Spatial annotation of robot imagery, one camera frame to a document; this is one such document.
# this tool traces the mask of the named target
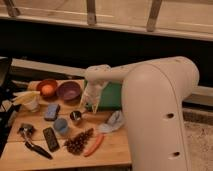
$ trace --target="orange carrot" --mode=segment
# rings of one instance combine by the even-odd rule
[[[92,153],[94,153],[98,149],[98,147],[101,145],[103,139],[104,139],[104,134],[102,133],[98,134],[95,140],[95,143],[84,153],[84,157],[88,157]]]

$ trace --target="egg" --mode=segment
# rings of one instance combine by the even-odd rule
[[[54,93],[54,88],[47,84],[47,85],[44,85],[42,88],[41,88],[41,93],[44,95],[44,96],[51,96],[53,95]]]

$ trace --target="wooden table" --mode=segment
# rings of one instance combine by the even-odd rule
[[[82,80],[75,80],[83,85]],[[34,90],[37,81],[29,84],[29,90]],[[59,117],[65,118],[70,126],[70,132],[66,136],[61,136],[56,133],[56,137],[60,144],[60,149],[51,153],[52,160],[48,160],[39,154],[30,151],[24,145],[23,139],[17,131],[21,123],[30,123],[34,125],[36,132],[32,136],[35,144],[42,146],[48,151],[46,141],[44,139],[42,130],[53,125],[53,122],[48,122],[43,119],[47,105],[50,102],[57,102],[61,106]],[[79,104],[79,99],[69,103],[59,100],[57,97],[44,100],[40,97],[39,103],[41,108],[36,113],[28,112],[24,107],[21,107],[17,118],[14,121],[7,144],[0,159],[0,170],[42,170],[42,169],[59,169],[59,168],[77,168],[77,167],[91,167],[91,166],[113,166],[113,165],[130,165],[130,152],[128,141],[126,138],[125,128],[122,127],[116,132],[106,134],[100,148],[91,156],[84,157],[83,155],[73,155],[67,152],[63,143],[68,137],[74,137],[79,132],[85,131],[93,127],[94,134],[97,134],[97,126],[109,118],[113,111],[101,111],[96,115],[86,113],[83,115],[83,122],[78,126],[74,126],[69,119],[69,114],[75,110]],[[89,140],[86,147],[89,147],[95,140],[95,135]]]

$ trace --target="blue cup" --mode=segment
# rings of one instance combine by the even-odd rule
[[[67,120],[64,118],[56,119],[54,121],[53,128],[61,135],[64,135],[69,131]]]

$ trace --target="orange bowl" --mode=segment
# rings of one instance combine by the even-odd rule
[[[42,80],[36,87],[37,91],[40,91],[42,97],[52,97],[55,95],[58,83],[54,79]]]

